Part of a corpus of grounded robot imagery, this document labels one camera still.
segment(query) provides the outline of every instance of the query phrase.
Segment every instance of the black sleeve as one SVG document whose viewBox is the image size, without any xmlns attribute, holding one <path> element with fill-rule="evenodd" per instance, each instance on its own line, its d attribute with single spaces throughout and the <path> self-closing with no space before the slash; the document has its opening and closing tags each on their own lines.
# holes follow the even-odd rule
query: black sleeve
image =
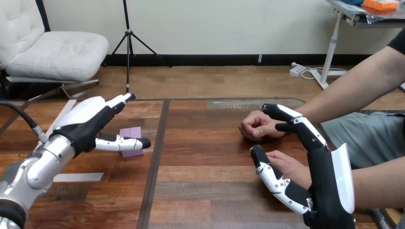
<svg viewBox="0 0 405 229">
<path fill-rule="evenodd" d="M 405 29 L 402 29 L 388 46 L 405 55 Z"/>
</svg>

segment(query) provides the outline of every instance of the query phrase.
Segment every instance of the purple sponge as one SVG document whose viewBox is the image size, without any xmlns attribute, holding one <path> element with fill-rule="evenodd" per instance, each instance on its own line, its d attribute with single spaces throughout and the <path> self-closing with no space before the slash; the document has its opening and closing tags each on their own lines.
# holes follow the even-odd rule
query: purple sponge
<svg viewBox="0 0 405 229">
<path fill-rule="evenodd" d="M 140 138 L 140 127 L 133 127 L 133 128 L 125 128 L 119 131 L 119 135 L 122 137 L 132 137 L 132 138 Z M 123 157 L 128 156 L 138 156 L 143 155 L 143 150 L 129 150 L 129 151 L 122 151 Z"/>
</svg>

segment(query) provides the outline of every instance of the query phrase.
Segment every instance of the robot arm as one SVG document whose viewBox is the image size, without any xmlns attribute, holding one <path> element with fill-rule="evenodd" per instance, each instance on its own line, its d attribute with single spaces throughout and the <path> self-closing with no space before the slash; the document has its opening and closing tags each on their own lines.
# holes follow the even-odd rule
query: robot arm
<svg viewBox="0 0 405 229">
<path fill-rule="evenodd" d="M 24 228 L 37 197 L 48 191 L 53 178 L 81 152 L 150 147 L 146 138 L 99 134 L 133 98 L 134 94 L 125 94 L 107 102 L 102 97 L 82 101 L 63 117 L 48 141 L 23 161 L 9 166 L 0 179 L 0 229 Z"/>
<path fill-rule="evenodd" d="M 330 152 L 325 139 L 302 114 L 277 104 L 264 104 L 263 112 L 285 121 L 278 131 L 295 132 L 308 151 L 312 186 L 305 190 L 270 165 L 263 148 L 251 148 L 251 156 L 267 188 L 283 204 L 302 214 L 313 229 L 355 228 L 352 170 L 346 144 Z"/>
</svg>

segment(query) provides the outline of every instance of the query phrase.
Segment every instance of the fist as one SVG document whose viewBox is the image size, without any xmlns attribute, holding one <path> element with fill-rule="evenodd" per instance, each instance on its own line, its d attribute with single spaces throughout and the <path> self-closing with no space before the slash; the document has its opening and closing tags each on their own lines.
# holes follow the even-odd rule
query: fist
<svg viewBox="0 0 405 229">
<path fill-rule="evenodd" d="M 274 120 L 261 111 L 252 111 L 240 124 L 241 134 L 252 141 L 262 141 L 264 136 L 282 137 L 286 133 L 276 130 L 276 124 L 282 121 Z"/>
</svg>

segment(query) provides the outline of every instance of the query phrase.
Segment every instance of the desk leg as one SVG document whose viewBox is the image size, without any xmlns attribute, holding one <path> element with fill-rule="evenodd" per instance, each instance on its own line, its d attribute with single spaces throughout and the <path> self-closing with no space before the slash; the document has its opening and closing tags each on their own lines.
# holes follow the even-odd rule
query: desk leg
<svg viewBox="0 0 405 229">
<path fill-rule="evenodd" d="M 335 30 L 333 31 L 332 38 L 330 39 L 328 53 L 326 54 L 325 64 L 323 65 L 322 75 L 318 73 L 318 71 L 311 71 L 311 74 L 314 76 L 316 81 L 320 84 L 323 89 L 328 87 L 326 83 L 326 78 L 328 77 L 330 63 L 332 62 L 333 54 L 335 53 L 336 43 L 338 41 L 339 30 L 341 28 L 341 22 L 343 19 L 343 13 L 338 12 Z"/>
</svg>

